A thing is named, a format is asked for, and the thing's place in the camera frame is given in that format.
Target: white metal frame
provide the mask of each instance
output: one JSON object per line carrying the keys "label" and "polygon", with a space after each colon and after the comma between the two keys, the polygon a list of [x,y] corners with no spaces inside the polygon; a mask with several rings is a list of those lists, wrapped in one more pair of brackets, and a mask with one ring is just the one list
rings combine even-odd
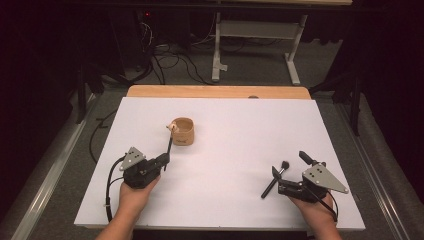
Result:
{"label": "white metal frame", "polygon": [[228,66],[221,63],[220,39],[228,37],[256,37],[272,39],[292,39],[293,45],[290,53],[284,53],[290,79],[293,85],[300,85],[299,76],[293,59],[302,37],[307,15],[302,15],[299,23],[275,23],[254,21],[229,21],[221,20],[221,14],[216,14],[215,51],[212,65],[212,81],[219,82],[220,71],[227,71]]}

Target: silver metal bracket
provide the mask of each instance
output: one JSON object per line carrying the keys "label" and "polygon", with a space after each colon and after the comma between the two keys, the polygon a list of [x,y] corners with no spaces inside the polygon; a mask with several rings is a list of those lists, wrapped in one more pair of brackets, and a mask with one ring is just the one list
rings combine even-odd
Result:
{"label": "silver metal bracket", "polygon": [[349,190],[322,164],[316,164],[303,172],[303,176],[317,186],[332,189],[341,193]]}
{"label": "silver metal bracket", "polygon": [[128,153],[125,155],[124,161],[122,162],[119,171],[125,171],[135,164],[143,161],[144,159],[146,159],[146,155],[140,152],[137,148],[131,147],[130,150],[128,150]]}

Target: white tabletop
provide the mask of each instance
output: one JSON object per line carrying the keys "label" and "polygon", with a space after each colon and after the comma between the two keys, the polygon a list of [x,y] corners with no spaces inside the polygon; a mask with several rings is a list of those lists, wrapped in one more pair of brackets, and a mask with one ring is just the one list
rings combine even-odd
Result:
{"label": "white tabletop", "polygon": [[[271,166],[283,160],[283,178],[301,181],[310,166],[305,151],[349,188],[314,100],[123,98],[75,224],[107,225],[106,181],[113,163],[134,146],[147,159],[166,152],[177,117],[195,124],[191,146],[173,146],[167,171],[152,191],[136,224],[151,229],[305,230],[298,209],[277,187],[260,195],[272,180]],[[122,177],[115,170],[112,179]],[[121,181],[111,187],[112,212]],[[352,195],[333,191],[340,230],[365,229]]]}

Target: wooden cup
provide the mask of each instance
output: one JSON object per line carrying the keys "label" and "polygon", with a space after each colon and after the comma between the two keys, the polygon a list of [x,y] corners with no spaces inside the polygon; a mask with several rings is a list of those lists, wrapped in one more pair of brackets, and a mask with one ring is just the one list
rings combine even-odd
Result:
{"label": "wooden cup", "polygon": [[170,125],[176,127],[172,132],[172,143],[178,146],[189,146],[194,142],[194,123],[190,118],[180,117],[172,121]]}

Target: person's left hand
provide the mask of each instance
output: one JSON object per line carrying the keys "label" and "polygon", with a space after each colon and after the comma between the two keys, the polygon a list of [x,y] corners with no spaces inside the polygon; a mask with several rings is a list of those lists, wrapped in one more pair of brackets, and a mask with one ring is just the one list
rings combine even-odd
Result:
{"label": "person's left hand", "polygon": [[144,189],[133,189],[125,182],[121,184],[119,193],[119,207],[117,214],[125,214],[131,219],[137,220],[141,211],[147,204],[150,192],[158,183],[160,176],[153,180]]}

